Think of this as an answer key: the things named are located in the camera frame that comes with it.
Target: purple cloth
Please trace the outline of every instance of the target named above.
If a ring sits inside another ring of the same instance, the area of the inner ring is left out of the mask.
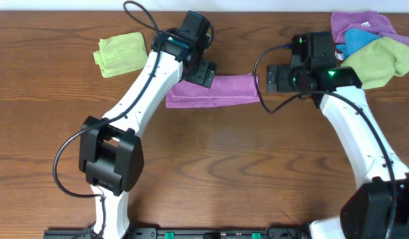
[[[331,15],[331,32],[335,43],[345,43],[345,32],[351,28],[360,29],[369,33],[389,33],[396,35],[396,31],[387,17],[376,11],[363,12],[334,12]]]
[[[259,102],[253,76],[215,76],[210,89],[182,81],[166,95],[166,108],[211,108]]]
[[[390,34],[390,33],[379,33],[378,35],[381,37],[388,37],[390,39],[394,39],[395,41],[401,42],[402,44],[409,46],[409,37]]]

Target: wooden table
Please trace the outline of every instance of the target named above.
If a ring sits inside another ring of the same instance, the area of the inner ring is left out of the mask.
[[[215,40],[205,57],[217,74],[251,73],[257,56],[298,33],[327,31],[330,13],[205,13]],[[163,29],[185,13],[154,13]],[[388,14],[409,36],[409,15]],[[139,71],[102,78],[92,53],[100,38],[154,32],[123,12],[0,12],[0,238],[40,238],[51,227],[85,227],[94,201],[60,192],[51,167],[62,142],[88,115],[101,117]],[[288,63],[290,52],[259,68]],[[277,105],[286,96],[268,96]],[[367,91],[391,146],[409,166],[409,73]],[[90,193],[78,170],[79,141],[59,164],[62,182]],[[168,110],[161,104],[143,136],[146,165],[129,195],[131,222],[162,227],[266,227],[335,216],[355,191],[340,141],[310,102],[276,115],[260,104]]]

